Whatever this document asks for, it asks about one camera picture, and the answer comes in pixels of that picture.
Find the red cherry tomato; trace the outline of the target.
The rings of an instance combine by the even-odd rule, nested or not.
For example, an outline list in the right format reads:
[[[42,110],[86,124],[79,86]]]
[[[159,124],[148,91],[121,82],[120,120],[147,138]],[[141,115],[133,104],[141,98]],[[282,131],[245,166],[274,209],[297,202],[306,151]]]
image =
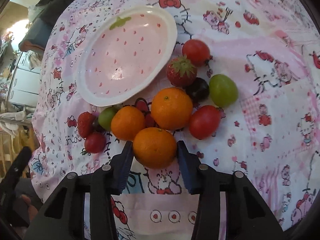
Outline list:
[[[211,137],[218,129],[221,121],[220,111],[211,105],[202,106],[189,121],[189,132],[196,139]]]
[[[196,67],[202,67],[213,59],[209,47],[204,42],[195,39],[185,42],[182,54]]]
[[[106,146],[106,138],[103,134],[99,132],[94,132],[90,134],[84,143],[84,149],[82,150],[82,155],[97,154],[104,150]]]

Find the orange mandarin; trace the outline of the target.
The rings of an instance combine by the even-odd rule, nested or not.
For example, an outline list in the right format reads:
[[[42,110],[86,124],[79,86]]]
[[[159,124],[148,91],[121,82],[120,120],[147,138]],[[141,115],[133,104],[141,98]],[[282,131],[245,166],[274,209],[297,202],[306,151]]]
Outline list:
[[[174,136],[157,127],[141,130],[133,141],[135,159],[150,169],[163,169],[170,166],[176,157],[176,150]]]
[[[186,127],[192,112],[191,98],[175,87],[160,90],[151,104],[152,118],[160,128],[170,131]]]
[[[144,128],[144,114],[133,106],[121,108],[111,121],[111,132],[116,138],[124,141],[133,141],[138,132]]]

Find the green grape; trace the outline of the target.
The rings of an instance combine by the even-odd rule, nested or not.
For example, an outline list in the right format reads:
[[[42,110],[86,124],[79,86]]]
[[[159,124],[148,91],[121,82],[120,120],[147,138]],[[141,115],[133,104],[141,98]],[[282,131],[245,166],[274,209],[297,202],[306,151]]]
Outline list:
[[[107,107],[98,116],[99,125],[106,131],[111,130],[111,122],[118,110],[115,107]]]
[[[209,96],[215,105],[226,108],[236,102],[239,92],[231,78],[224,74],[216,74],[209,81]]]

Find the red strawberry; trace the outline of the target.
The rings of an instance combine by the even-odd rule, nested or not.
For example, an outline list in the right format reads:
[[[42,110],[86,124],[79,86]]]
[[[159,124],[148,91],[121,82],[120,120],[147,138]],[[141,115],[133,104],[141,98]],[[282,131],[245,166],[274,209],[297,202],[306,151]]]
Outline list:
[[[167,64],[166,74],[173,86],[187,87],[195,81],[197,67],[185,56],[178,56]]]
[[[86,139],[90,134],[93,133],[93,122],[95,121],[95,116],[92,113],[84,112],[78,116],[78,132],[80,137]]]

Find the dark purple grape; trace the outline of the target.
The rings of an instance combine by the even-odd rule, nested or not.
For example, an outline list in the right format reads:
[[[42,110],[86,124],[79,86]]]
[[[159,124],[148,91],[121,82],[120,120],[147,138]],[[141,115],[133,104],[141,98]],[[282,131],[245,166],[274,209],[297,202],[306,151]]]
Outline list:
[[[200,77],[197,77],[194,82],[185,87],[184,90],[194,103],[204,101],[209,96],[209,85]]]
[[[98,118],[96,118],[92,123],[95,132],[103,133],[105,129],[99,124]]]

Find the white drawer cabinet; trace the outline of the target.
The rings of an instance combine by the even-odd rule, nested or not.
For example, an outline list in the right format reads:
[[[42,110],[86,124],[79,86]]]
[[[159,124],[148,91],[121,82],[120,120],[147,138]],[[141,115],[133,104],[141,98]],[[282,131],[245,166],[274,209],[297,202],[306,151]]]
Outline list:
[[[40,91],[40,66],[31,66],[31,51],[21,52],[11,64],[7,103],[35,108]]]

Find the pink strawberry pattern plate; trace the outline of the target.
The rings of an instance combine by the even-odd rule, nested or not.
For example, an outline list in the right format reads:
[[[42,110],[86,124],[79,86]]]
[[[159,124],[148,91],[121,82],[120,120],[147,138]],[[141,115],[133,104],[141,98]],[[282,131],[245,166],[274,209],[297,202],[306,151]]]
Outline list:
[[[79,94],[99,107],[128,100],[167,64],[176,40],[176,22],[162,8],[145,5],[113,16],[86,41],[76,75]]]

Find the teal orange cushion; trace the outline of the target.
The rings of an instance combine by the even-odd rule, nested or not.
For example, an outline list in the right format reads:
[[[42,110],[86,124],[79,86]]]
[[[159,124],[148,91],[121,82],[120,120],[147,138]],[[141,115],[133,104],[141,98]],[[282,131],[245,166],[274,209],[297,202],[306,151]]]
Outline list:
[[[19,43],[19,50],[22,52],[33,51],[43,56],[52,29],[52,25],[40,18],[36,19]]]

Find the pink Hello Kitty bedsheet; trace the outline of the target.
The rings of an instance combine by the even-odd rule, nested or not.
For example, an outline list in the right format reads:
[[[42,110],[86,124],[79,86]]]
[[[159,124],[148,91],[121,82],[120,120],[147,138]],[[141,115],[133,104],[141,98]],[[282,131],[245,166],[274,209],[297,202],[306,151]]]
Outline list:
[[[198,140],[175,131],[190,152],[219,172],[241,171],[287,230],[311,209],[319,192],[319,33],[299,0],[75,0],[57,19],[42,61],[33,127],[40,142],[30,161],[31,184],[47,200],[69,172],[94,172],[124,143],[106,135],[101,153],[85,152],[77,118],[99,108],[80,95],[76,80],[85,46],[102,24],[139,5],[161,8],[177,25],[174,56],[201,40],[212,59],[198,75],[232,79],[238,99],[224,93],[196,109],[221,112],[215,133]]]

